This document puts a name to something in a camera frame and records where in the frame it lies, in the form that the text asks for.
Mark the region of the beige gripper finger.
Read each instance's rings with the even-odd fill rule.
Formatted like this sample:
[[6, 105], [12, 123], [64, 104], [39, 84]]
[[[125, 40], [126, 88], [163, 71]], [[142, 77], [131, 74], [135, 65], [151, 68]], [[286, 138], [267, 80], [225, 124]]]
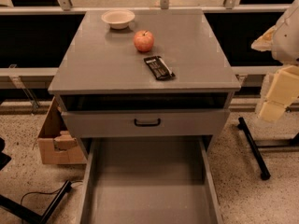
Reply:
[[299, 67], [296, 65], [283, 66], [273, 75], [258, 118], [267, 122], [276, 122], [298, 97]]

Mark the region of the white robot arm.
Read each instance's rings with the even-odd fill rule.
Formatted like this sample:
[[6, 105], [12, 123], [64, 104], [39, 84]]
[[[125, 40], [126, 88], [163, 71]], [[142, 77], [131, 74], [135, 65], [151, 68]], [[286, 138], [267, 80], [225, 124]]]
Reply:
[[294, 0], [251, 48], [270, 51], [272, 58], [283, 64], [270, 77], [270, 86], [258, 113], [260, 119], [275, 122], [299, 97], [299, 0]]

